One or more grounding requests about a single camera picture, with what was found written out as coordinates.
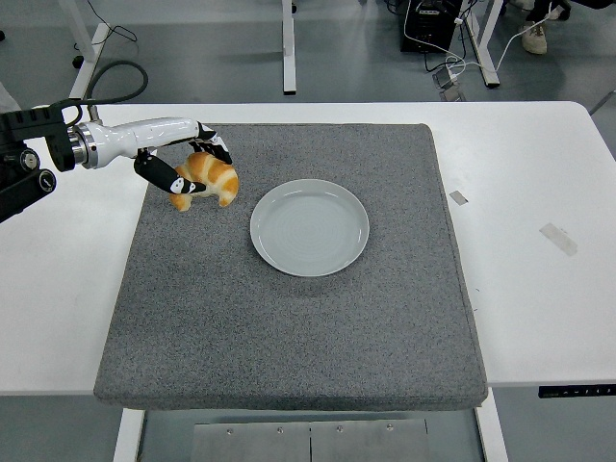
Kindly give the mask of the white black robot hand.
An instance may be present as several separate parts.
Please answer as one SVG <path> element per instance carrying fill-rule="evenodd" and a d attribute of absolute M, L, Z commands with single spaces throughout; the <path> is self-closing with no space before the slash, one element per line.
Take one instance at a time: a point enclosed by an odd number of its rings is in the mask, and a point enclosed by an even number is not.
<path fill-rule="evenodd" d="M 90 133 L 94 142 L 89 154 L 91 168 L 105 167 L 118 157 L 133 158 L 135 172 L 167 193 L 201 193 L 206 187 L 178 174 L 173 167 L 151 154 L 152 149 L 188 142 L 198 147 L 208 146 L 215 158 L 228 165 L 232 163 L 218 133 L 190 118 L 162 117 L 115 127 L 92 124 Z"/>

